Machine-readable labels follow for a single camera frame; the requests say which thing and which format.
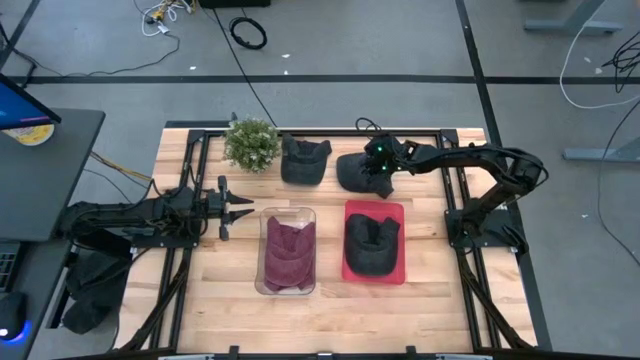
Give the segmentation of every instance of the folded cloth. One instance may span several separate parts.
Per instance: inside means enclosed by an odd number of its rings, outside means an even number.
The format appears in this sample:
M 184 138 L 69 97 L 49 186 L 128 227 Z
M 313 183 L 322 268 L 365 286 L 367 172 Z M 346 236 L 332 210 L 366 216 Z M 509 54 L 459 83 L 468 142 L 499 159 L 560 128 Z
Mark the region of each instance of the folded cloth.
M 316 224 L 302 229 L 267 221 L 265 286 L 271 291 L 289 287 L 300 290 L 315 282 Z
M 99 252 L 75 263 L 65 285 L 75 303 L 62 319 L 64 326 L 76 334 L 96 328 L 109 312 L 120 306 L 131 260 L 114 258 Z
M 387 174 L 370 175 L 364 171 L 365 153 L 342 155 L 338 158 L 338 182 L 347 191 L 376 193 L 386 199 L 393 192 L 391 177 Z
M 331 143 L 297 141 L 293 136 L 282 136 L 282 180 L 291 184 L 318 185 L 324 177 Z
M 378 223 L 362 214 L 349 216 L 346 224 L 345 255 L 356 274 L 386 276 L 398 261 L 400 224 L 388 217 Z

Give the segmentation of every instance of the butcher block table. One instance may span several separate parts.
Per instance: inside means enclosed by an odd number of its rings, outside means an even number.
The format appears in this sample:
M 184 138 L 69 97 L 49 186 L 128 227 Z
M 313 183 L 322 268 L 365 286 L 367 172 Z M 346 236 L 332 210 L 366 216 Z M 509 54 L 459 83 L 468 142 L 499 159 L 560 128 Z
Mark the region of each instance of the butcher block table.
M 188 128 L 167 128 L 162 135 L 153 172 L 162 190 L 180 178 Z M 460 146 L 482 144 L 482 129 L 457 129 Z M 434 144 L 434 137 L 408 137 Z M 419 353 L 471 352 L 471 340 L 454 250 L 449 247 L 443 213 L 447 207 L 440 171 L 393 175 L 395 191 L 382 200 L 375 194 L 348 192 L 336 176 L 336 159 L 362 152 L 365 136 L 308 137 L 331 141 L 333 153 L 322 183 L 314 187 L 284 183 L 280 161 L 266 172 L 244 173 L 223 160 L 224 141 L 210 142 L 204 188 L 217 188 L 226 175 L 229 190 L 254 204 L 232 209 L 256 211 L 229 227 L 230 240 L 218 239 L 219 220 L 194 249 L 189 271 L 178 353 L 403 353 L 415 345 Z M 197 164 L 194 155 L 193 166 Z M 462 207 L 456 174 L 458 208 Z M 467 168 L 471 196 L 481 196 L 493 184 L 482 169 Z M 406 282 L 380 285 L 346 282 L 341 277 L 344 205 L 347 200 L 390 201 L 405 212 Z M 265 296 L 254 287 L 258 262 L 260 212 L 268 207 L 308 207 L 317 216 L 317 275 L 307 296 Z M 483 248 L 491 295 L 520 336 L 536 344 L 527 298 L 516 257 L 508 248 Z M 130 271 L 120 309 L 115 347 L 126 343 L 154 307 L 165 249 L 152 249 Z M 181 256 L 176 255 L 174 270 Z M 473 268 L 473 259 L 469 255 Z M 490 346 L 484 311 L 476 303 L 480 334 Z M 160 346 L 166 346 L 171 326 L 167 310 Z

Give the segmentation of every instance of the baseball cap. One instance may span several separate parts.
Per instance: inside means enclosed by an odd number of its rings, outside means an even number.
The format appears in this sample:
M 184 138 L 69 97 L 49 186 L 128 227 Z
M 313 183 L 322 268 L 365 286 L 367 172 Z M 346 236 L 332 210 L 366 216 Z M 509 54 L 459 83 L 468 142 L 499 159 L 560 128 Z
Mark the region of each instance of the baseball cap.
M 324 177 L 327 158 L 331 154 L 331 143 L 297 141 L 293 136 L 282 136 L 282 180 L 298 185 L 318 185 Z

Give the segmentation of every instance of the monitor screen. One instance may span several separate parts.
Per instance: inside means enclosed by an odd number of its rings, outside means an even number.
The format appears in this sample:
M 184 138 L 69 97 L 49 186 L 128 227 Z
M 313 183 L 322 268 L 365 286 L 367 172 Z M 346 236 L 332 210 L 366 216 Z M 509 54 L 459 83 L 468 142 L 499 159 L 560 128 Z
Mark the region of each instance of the monitor screen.
M 0 75 L 0 129 L 60 122 L 60 118 L 11 80 Z

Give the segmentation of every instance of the potted plant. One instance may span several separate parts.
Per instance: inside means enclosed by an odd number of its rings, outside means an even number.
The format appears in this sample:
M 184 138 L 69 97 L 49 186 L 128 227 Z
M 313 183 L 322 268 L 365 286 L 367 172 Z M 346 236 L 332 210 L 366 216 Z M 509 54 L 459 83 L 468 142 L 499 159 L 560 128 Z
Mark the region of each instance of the potted plant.
M 225 134 L 225 159 L 244 171 L 259 174 L 267 170 L 280 155 L 278 130 L 268 122 L 248 118 L 232 121 Z

